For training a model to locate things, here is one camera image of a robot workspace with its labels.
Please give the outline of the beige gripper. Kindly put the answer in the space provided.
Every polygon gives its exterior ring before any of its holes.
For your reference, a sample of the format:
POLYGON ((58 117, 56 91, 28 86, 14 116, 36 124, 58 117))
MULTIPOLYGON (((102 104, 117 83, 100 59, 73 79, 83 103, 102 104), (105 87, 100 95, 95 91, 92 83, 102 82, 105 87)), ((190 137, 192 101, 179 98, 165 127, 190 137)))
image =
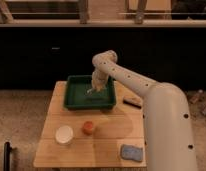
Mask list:
POLYGON ((103 73, 102 71, 95 69, 92 73, 92 88, 86 91, 87 94, 94 92, 100 92, 107 84, 108 75, 103 73))

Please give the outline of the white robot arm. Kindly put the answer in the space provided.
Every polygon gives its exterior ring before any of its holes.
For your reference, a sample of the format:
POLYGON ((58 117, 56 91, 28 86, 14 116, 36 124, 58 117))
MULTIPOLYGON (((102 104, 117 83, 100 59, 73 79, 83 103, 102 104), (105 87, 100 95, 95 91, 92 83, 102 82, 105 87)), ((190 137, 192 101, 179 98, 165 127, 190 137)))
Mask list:
POLYGON ((158 82, 117 64, 115 51, 92 58, 92 91, 112 77, 143 99, 144 139, 148 171, 198 171, 187 98, 174 84, 158 82))

